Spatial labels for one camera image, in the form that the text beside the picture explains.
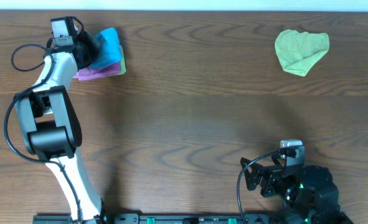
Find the blue microfiber cloth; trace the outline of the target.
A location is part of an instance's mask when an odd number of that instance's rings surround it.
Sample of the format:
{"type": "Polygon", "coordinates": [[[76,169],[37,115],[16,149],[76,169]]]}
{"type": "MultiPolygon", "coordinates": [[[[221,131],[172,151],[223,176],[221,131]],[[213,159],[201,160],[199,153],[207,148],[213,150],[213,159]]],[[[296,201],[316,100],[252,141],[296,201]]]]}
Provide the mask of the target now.
{"type": "Polygon", "coordinates": [[[91,68],[103,69],[120,62],[120,41],[115,28],[105,29],[99,32],[95,38],[99,41],[100,48],[97,56],[90,64],[91,68]]]}

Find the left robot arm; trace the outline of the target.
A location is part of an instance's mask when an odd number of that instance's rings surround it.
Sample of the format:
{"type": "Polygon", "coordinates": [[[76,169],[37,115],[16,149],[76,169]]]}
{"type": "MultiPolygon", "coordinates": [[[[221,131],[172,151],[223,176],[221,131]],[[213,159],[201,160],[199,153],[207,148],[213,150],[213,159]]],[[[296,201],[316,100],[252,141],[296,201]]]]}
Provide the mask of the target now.
{"type": "Polygon", "coordinates": [[[43,68],[32,87],[17,93],[6,116],[14,110],[27,161],[45,164],[55,175],[70,206],[67,216],[40,215],[34,223],[106,223],[104,204],[83,164],[82,129],[68,96],[73,77],[89,66],[100,43],[76,17],[51,19],[53,37],[44,47],[43,68]]]}

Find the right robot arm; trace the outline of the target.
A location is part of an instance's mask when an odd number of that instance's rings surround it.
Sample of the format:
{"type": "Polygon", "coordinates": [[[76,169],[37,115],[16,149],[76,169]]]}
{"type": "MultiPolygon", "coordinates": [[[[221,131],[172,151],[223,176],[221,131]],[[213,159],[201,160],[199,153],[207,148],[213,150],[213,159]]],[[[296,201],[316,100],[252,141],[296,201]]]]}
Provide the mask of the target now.
{"type": "Polygon", "coordinates": [[[261,187],[260,194],[267,198],[279,196],[283,209],[270,215],[268,223],[351,224],[352,220],[341,211],[339,190],[329,169],[305,166],[303,162],[282,165],[273,156],[272,166],[263,166],[241,158],[247,189],[261,187]]]}

